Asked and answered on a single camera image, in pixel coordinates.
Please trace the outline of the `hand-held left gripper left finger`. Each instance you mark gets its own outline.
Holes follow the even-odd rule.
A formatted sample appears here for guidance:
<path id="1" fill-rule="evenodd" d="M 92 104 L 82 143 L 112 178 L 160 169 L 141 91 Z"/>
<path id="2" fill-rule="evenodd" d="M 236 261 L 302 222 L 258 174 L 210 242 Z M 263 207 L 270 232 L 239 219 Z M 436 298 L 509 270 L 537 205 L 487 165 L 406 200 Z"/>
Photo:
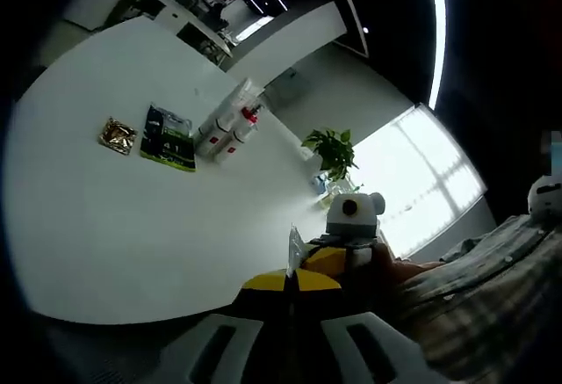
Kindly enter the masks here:
<path id="1" fill-rule="evenodd" d="M 232 304 L 214 311 L 165 346 L 146 383 L 266 383 L 287 346 L 289 292 L 283 270 L 260 274 Z"/>

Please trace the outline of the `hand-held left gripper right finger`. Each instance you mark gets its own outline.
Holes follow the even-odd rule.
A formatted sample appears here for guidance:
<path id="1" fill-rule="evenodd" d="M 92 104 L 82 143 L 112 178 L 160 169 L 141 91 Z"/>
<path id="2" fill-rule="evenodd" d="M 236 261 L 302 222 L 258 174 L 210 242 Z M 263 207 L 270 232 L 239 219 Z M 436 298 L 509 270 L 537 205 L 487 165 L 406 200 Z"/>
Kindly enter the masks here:
<path id="1" fill-rule="evenodd" d="M 442 383 L 421 347 L 348 301 L 330 277 L 298 269 L 293 353 L 305 383 Z"/>

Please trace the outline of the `person's right hand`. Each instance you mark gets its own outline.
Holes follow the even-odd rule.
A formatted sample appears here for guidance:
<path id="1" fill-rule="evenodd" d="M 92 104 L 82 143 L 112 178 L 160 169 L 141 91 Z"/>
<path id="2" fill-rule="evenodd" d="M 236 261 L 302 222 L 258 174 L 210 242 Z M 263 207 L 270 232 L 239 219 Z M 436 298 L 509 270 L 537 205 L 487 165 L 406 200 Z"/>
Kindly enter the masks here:
<path id="1" fill-rule="evenodd" d="M 442 261 L 417 264 L 410 260 L 393 258 L 390 249 L 384 243 L 376 244 L 373 256 L 373 276 L 385 286 L 397 286 L 419 274 L 444 265 Z"/>

